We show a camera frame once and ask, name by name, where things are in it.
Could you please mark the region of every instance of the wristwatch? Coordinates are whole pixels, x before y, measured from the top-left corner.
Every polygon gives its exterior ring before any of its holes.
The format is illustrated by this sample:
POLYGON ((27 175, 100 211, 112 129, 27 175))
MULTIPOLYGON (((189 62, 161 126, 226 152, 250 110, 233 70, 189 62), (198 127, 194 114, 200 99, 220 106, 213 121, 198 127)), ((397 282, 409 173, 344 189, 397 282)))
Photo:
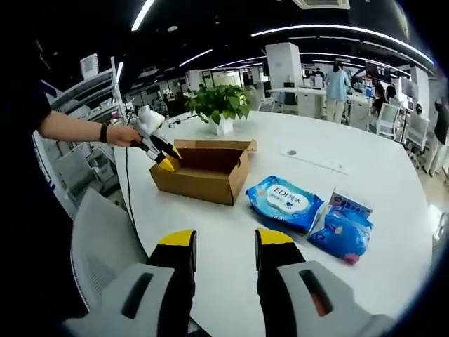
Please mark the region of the wristwatch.
POLYGON ((106 135, 107 135, 107 127, 108 126, 109 126, 109 123, 102 123, 101 124, 99 141, 102 142, 102 143, 105 143, 107 141, 106 135))

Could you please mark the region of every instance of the wet wipes package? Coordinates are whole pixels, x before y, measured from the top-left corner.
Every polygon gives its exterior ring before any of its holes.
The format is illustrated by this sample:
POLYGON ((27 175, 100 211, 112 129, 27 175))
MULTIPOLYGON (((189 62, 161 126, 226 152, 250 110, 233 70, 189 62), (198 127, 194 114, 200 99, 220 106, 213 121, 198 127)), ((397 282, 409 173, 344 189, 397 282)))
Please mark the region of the wet wipes package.
POLYGON ((323 205, 323 200, 315 194, 276 176, 265 178, 249 188, 246 194, 256 212, 292 225, 302 234, 307 234, 313 228, 323 205))

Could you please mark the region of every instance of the light blue shirt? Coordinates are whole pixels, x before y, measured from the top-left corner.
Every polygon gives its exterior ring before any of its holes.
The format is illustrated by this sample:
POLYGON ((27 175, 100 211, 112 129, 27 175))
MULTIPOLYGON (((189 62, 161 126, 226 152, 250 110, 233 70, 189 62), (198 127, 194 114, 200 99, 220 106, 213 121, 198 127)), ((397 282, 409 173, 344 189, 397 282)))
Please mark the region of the light blue shirt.
POLYGON ((348 74, 344 70, 329 71, 326 75, 326 97, 329 100, 345 101, 347 99, 349 82, 348 74))

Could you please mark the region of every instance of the table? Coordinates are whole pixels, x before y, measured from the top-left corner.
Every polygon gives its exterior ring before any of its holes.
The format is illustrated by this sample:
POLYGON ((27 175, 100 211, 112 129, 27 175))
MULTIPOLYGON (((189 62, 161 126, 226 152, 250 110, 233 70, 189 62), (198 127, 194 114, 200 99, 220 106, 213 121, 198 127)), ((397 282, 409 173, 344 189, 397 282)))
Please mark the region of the table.
MULTIPOLYGON (((161 134, 175 138, 217 139, 199 119, 161 134)), ((250 172, 234 206, 213 204, 158 191, 150 174, 153 162, 129 149, 131 203, 138 236, 151 254, 163 236, 198 231, 196 294, 191 316, 209 334, 264 336, 256 290, 254 230, 262 227, 250 210, 246 189, 277 175, 325 201, 336 185, 367 199, 374 211, 371 243, 358 264, 349 266, 320 251, 293 232, 307 260, 317 260, 348 283, 355 301, 368 312, 398 317, 417 294, 431 263, 431 226, 417 174, 404 149, 383 137, 318 119, 251 112, 236 121, 228 140, 257 140, 250 172), (311 162, 341 163, 347 174, 283 156, 297 150, 311 162)), ((121 191, 128 205, 125 150, 114 148, 121 191)))
POLYGON ((269 93, 310 93, 314 95, 326 95, 325 89, 312 89, 312 88, 278 88, 267 90, 269 93))

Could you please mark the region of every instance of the green plant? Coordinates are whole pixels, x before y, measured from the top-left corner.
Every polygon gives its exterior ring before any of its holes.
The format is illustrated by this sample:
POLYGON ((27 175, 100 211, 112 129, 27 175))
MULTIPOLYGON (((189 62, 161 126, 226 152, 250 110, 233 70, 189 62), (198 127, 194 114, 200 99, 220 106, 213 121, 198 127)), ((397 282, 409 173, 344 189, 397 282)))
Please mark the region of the green plant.
POLYGON ((217 125, 220 123, 220 115, 225 119, 241 119, 248 118, 250 112, 245 91, 238 86, 200 88, 196 96, 186 102, 186 106, 205 123, 209 123, 210 118, 217 125))

